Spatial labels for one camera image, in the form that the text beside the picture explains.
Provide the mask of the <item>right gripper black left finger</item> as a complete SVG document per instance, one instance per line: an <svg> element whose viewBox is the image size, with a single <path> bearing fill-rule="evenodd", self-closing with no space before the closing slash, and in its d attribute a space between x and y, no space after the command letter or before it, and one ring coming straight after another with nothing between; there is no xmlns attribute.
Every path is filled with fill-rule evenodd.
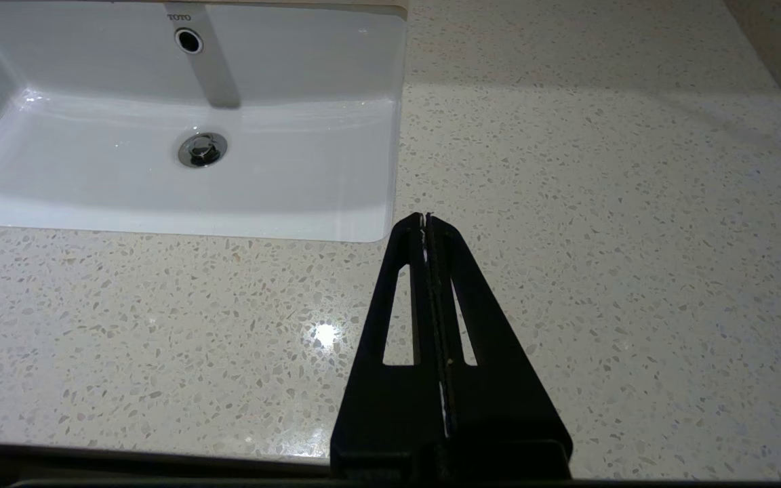
<svg viewBox="0 0 781 488"><path fill-rule="evenodd" d="M332 433L334 453L416 453L444 433L424 216L393 226ZM412 365L384 363L401 268L409 269Z"/></svg>

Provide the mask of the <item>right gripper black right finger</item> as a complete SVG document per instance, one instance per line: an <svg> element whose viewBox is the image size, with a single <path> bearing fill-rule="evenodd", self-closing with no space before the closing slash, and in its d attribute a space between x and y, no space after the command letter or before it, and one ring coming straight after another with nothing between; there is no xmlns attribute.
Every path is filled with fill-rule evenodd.
<svg viewBox="0 0 781 488"><path fill-rule="evenodd" d="M428 214L426 244L450 438L571 454L571 436L461 232Z"/></svg>

